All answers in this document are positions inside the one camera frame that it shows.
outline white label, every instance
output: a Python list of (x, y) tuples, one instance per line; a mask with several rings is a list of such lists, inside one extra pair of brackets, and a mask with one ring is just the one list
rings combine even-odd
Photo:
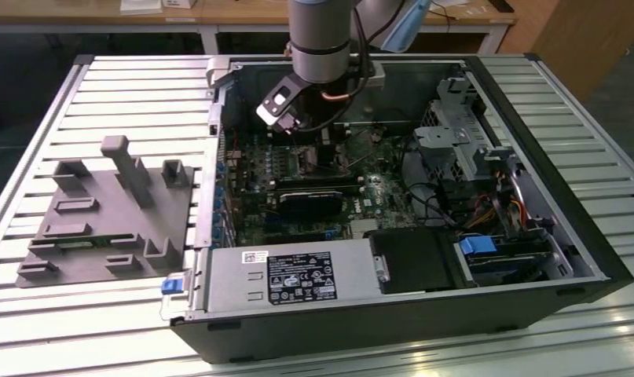
[(242, 263), (266, 263), (267, 251), (244, 251), (242, 252)]
[(166, 18), (166, 22), (195, 22), (195, 18)]
[(330, 287), (319, 287), (319, 289), (315, 288), (315, 293), (329, 293), (329, 292), (335, 292), (335, 287), (331, 285)]

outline warning label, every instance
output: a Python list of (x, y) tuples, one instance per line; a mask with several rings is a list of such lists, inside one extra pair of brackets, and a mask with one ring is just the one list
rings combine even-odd
[(267, 285), (273, 305), (335, 300), (330, 252), (269, 256)]

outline blue clip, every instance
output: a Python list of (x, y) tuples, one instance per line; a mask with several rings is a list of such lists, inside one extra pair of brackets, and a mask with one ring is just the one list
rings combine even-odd
[(164, 295), (183, 293), (183, 279), (166, 279), (160, 284), (160, 293)]
[(459, 241), (463, 254), (496, 253), (494, 240), (490, 236), (471, 236)]

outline table leg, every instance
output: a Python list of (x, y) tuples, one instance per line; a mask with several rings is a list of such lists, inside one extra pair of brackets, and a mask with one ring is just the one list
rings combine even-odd
[(486, 34), (482, 40), (481, 49), (478, 53), (496, 53), (504, 42), (505, 33), (508, 32), (509, 25), (493, 25), (490, 32)]
[(204, 53), (207, 55), (219, 54), (219, 45), (216, 42), (218, 27), (203, 26), (199, 28), (200, 39), (203, 41)]

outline slotted aluminum table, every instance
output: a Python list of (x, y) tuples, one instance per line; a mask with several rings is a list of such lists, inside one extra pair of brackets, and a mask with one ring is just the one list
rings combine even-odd
[[(634, 284), (520, 331), (215, 366), (159, 315), (163, 279), (15, 288), (59, 159), (112, 168), (99, 141), (124, 134), (147, 167), (171, 158), (202, 166), (207, 60), (96, 57), (71, 69), (0, 197), (0, 375), (634, 375)], [(634, 275), (632, 161), (541, 62), (482, 60)], [(194, 189), (191, 225), (198, 198)], [(192, 240), (191, 227), (187, 248)]]

